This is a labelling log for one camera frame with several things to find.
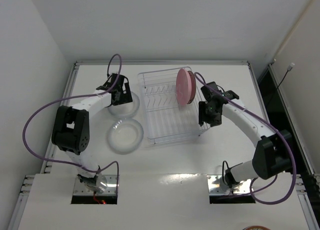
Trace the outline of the pink plastic plate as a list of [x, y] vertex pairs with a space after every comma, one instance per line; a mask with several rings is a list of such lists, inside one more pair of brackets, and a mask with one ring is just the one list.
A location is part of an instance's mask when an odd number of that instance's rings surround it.
[[181, 68], [176, 77], [176, 98], [180, 106], [185, 106], [188, 104], [192, 94], [192, 80], [190, 73]]

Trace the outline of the green rimmed white plate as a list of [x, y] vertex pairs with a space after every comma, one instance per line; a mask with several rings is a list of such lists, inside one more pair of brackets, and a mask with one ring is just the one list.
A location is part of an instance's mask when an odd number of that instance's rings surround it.
[[190, 95], [190, 99], [188, 101], [188, 104], [191, 104], [195, 98], [195, 95], [196, 95], [196, 78], [195, 78], [194, 73], [191, 70], [189, 70], [188, 73], [189, 73], [190, 80], [191, 80], [191, 95]]

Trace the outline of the white wire dish rack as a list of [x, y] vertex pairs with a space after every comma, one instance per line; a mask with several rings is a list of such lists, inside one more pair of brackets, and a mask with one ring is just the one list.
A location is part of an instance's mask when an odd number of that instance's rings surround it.
[[199, 102], [203, 95], [196, 88], [192, 103], [177, 101], [176, 79], [180, 68], [141, 72], [137, 75], [140, 106], [143, 108], [147, 139], [151, 144], [184, 141], [200, 136], [210, 125], [199, 125]]

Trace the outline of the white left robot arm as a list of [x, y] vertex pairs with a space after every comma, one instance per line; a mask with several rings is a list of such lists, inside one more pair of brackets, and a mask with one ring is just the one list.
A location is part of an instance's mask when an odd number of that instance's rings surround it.
[[90, 118], [105, 108], [132, 101], [128, 78], [113, 73], [92, 96], [57, 109], [51, 142], [68, 155], [77, 167], [79, 181], [92, 191], [101, 192], [107, 181], [102, 177], [100, 166], [86, 151], [90, 142]]

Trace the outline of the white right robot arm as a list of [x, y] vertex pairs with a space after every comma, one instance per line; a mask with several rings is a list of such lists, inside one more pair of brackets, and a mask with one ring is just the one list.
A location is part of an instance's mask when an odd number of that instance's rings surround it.
[[200, 101], [198, 123], [211, 127], [222, 124], [222, 117], [232, 121], [255, 147], [249, 161], [227, 167], [224, 184], [233, 188], [242, 181], [261, 178], [267, 180], [292, 167], [292, 161], [285, 144], [266, 123], [246, 112], [244, 103], [232, 90], [215, 93], [206, 87], [201, 88], [205, 101]]

